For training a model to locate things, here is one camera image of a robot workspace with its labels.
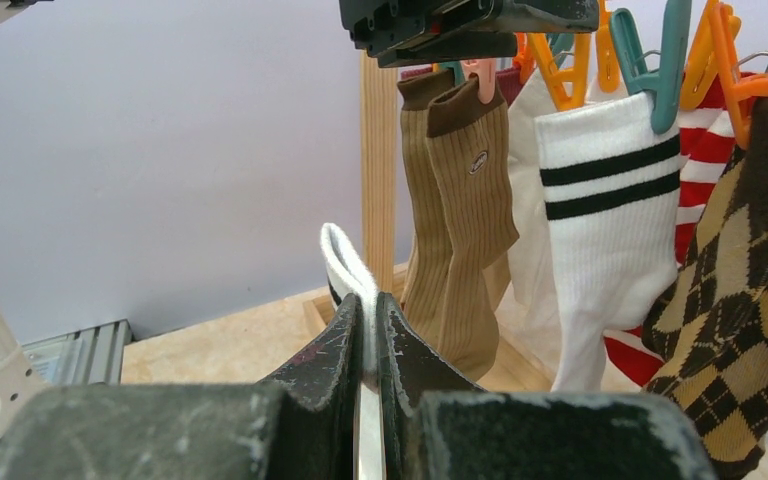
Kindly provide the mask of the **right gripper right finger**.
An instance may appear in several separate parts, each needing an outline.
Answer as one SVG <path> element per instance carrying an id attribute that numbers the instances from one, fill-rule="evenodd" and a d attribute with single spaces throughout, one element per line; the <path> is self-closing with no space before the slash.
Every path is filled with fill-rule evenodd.
<path id="1" fill-rule="evenodd" d="M 712 479 L 691 422 L 652 394 L 491 392 L 376 306 L 390 479 Z"/>

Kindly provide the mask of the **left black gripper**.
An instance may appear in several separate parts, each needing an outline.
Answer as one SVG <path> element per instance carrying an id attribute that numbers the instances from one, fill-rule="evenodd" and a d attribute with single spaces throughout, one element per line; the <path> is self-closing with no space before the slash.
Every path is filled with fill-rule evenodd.
<path id="1" fill-rule="evenodd" d="M 513 57 L 513 33 L 590 33 L 600 22 L 596 0 L 340 0 L 343 28 L 356 49 L 381 68 Z M 439 42 L 430 41 L 459 31 Z"/>

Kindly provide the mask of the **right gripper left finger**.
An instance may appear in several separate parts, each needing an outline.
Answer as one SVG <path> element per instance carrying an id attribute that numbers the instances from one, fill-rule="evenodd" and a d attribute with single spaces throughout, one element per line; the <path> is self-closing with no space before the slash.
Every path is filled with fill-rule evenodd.
<path id="1" fill-rule="evenodd" d="M 360 316 L 252 384 L 54 387 L 0 441 L 0 479 L 352 479 Z"/>

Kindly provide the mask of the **white sock black stripes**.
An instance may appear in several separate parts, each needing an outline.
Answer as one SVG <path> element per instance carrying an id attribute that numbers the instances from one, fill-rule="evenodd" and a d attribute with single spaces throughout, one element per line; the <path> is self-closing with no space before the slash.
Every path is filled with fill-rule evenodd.
<path id="1" fill-rule="evenodd" d="M 603 335 L 643 323 L 677 275 L 676 126 L 651 128 L 646 93 L 536 119 L 561 326 L 561 392 L 597 391 Z"/>

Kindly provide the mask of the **red white striped sock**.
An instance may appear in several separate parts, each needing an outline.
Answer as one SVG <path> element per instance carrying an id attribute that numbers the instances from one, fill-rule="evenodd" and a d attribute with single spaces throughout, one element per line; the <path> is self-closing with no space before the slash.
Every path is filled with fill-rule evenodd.
<path id="1" fill-rule="evenodd" d="M 714 79 L 691 111 L 681 110 L 680 196 L 675 227 L 675 257 L 682 266 L 696 224 L 709 201 L 734 147 L 735 139 L 722 87 Z M 642 330 L 609 331 L 604 343 L 610 362 L 631 382 L 644 386 L 663 364 L 661 357 L 641 341 Z"/>

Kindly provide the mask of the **brown argyle sock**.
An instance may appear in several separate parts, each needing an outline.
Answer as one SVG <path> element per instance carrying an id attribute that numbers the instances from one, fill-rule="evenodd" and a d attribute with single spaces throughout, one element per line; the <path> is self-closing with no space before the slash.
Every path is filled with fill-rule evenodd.
<path id="1" fill-rule="evenodd" d="M 697 223 L 676 281 L 655 301 L 643 344 L 663 363 L 645 390 L 693 422 L 722 479 L 742 479 L 768 433 L 768 98 Z"/>

